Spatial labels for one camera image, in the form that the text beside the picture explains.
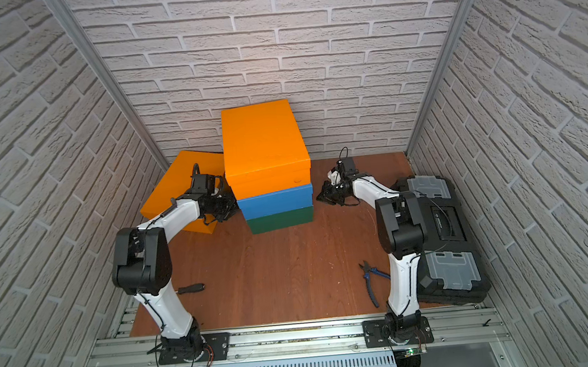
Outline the orange shoebox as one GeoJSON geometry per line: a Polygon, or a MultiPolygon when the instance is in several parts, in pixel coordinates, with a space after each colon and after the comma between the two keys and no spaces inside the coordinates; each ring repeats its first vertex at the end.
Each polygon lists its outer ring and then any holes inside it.
{"type": "Polygon", "coordinates": [[[311,182],[310,155],[288,100],[221,113],[225,177],[236,199],[311,182]]]}
{"type": "Polygon", "coordinates": [[[201,174],[222,176],[225,172],[223,153],[181,151],[172,163],[140,210],[145,219],[151,220],[164,212],[171,205],[171,199],[183,195],[191,187],[195,164],[199,165],[201,174]]]}

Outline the blue shoebox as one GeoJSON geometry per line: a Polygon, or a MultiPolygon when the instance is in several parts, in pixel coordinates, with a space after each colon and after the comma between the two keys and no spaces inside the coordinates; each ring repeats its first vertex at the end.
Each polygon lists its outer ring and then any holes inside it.
{"type": "Polygon", "coordinates": [[[246,220],[254,220],[313,206],[312,194],[313,185],[307,184],[239,200],[238,207],[246,220]]]}

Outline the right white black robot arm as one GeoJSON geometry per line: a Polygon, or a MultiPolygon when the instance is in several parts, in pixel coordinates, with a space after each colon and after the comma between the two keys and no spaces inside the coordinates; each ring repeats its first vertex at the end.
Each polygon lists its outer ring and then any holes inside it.
{"type": "Polygon", "coordinates": [[[422,229],[417,197],[379,183],[360,172],[352,158],[340,158],[327,174],[318,201],[345,206],[354,197],[375,210],[379,242],[388,254],[390,294],[386,321],[389,337],[405,340],[421,327],[417,296],[418,266],[426,239],[422,229]]]}

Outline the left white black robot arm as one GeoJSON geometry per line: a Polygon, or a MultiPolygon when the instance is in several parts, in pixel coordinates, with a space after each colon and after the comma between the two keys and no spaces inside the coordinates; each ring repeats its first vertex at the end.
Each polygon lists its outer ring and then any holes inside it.
{"type": "Polygon", "coordinates": [[[224,222],[238,209],[225,176],[203,174],[195,164],[191,185],[158,216],[115,237],[112,282],[136,298],[158,324],[159,351],[170,358],[195,359],[205,350],[196,319],[184,308],[173,288],[170,241],[187,225],[211,217],[224,222]]]}

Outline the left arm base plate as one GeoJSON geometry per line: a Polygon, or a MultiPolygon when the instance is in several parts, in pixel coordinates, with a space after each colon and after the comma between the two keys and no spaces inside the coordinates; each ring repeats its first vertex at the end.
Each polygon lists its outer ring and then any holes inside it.
{"type": "Polygon", "coordinates": [[[156,347],[159,365],[176,365],[186,362],[223,361],[227,359],[231,333],[210,333],[197,337],[193,342],[188,339],[166,339],[156,347]]]}

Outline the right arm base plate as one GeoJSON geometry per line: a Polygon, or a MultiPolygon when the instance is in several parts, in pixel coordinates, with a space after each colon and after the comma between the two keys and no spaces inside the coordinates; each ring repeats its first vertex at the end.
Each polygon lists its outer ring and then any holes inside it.
{"type": "Polygon", "coordinates": [[[413,315],[401,319],[378,319],[362,322],[366,348],[379,349],[387,346],[400,347],[435,342],[428,319],[413,315]]]}

